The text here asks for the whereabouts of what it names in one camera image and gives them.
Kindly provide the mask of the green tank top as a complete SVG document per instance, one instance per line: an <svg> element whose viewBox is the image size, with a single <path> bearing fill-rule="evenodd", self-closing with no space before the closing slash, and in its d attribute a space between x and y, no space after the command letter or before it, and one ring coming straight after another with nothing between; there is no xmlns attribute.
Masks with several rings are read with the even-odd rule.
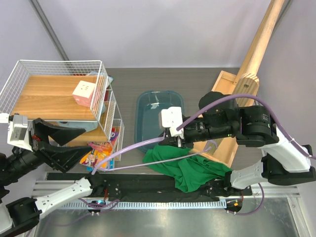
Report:
<svg viewBox="0 0 316 237"><path fill-rule="evenodd" d="M223 179L232 171L220 162L214 162L200 155L193 155L189 148L155 146L146 152L143 163L158 173L174 178L175 188L184 193L194 192L213 179Z"/></svg>

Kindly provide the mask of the lilac plastic clothes hanger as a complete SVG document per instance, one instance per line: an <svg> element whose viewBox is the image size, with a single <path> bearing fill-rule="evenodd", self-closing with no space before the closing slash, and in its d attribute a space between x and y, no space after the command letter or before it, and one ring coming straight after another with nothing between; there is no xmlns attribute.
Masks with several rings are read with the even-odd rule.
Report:
<svg viewBox="0 0 316 237"><path fill-rule="evenodd" d="M153 139L149 139L149 140L145 140L136 144L132 144L130 146L127 146L125 148L122 148L121 150L111 154L110 156L108 156L108 158L106 158L105 160L103 160L101 163L99 163L98 165L96 165L94 167L94 169L91 171L91 174L94 175L97 171L102 171L102 172L107 172L107 171L116 171L116 170L122 170L122 169L129 169L129 168L135 168L135 167L141 167L141 166L148 166L148 165L153 165L153 164L159 164L159 163L165 163L165 162L171 162L171 161L176 161L176 160L180 160L180 159L184 159L184 158L188 158L188 157L192 157L195 155L200 155L202 153L206 153L210 150L210 148L206 148L200 152L197 153L193 153L190 155L186 155L186 156L182 156L182 157L178 157L178 158L172 158L172 159L167 159L167 160L162 160L162 161L154 161L154 162L148 162L148 163L142 163L142 164L136 164L136 165L130 165L130 166L124 166L124 167L118 167L118 168L112 168L112 169L108 169L108 168L102 168L101 165L104 164L105 162L113 159L114 157L127 153L131 150L134 150L136 148L148 145L148 144L153 144L156 142L160 142L164 139L164 137L158 137L158 138L153 138Z"/></svg>

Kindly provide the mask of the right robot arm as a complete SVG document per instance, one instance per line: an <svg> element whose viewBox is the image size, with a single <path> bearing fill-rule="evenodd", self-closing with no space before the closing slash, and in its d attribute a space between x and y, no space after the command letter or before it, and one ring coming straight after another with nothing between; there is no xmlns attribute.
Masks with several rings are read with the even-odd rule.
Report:
<svg viewBox="0 0 316 237"><path fill-rule="evenodd" d="M266 104L243 107L238 98L243 94L209 92L191 117L184 116L180 107L161 110L159 124L165 131L161 144L192 148L195 142L233 138L238 145L264 151L254 165L225 173L222 188L229 195L261 182L292 186L315 181L311 147L290 137Z"/></svg>

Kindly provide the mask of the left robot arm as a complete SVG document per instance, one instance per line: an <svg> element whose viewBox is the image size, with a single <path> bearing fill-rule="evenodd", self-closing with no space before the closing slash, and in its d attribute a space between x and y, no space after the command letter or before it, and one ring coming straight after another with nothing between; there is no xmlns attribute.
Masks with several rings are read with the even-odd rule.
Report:
<svg viewBox="0 0 316 237"><path fill-rule="evenodd" d="M84 134L84 128L67 128L52 125L40 118L28 121L19 114L1 114L1 123L8 124L7 143L13 146L12 155L0 156L0 196L9 191L6 187L35 170L42 164L63 173L68 172L90 146L68 147L66 144ZM100 197L105 191L104 180L89 173L72 185L41 197L23 197L0 205L0 235L15 237L30 231L41 219L65 205L83 197Z"/></svg>

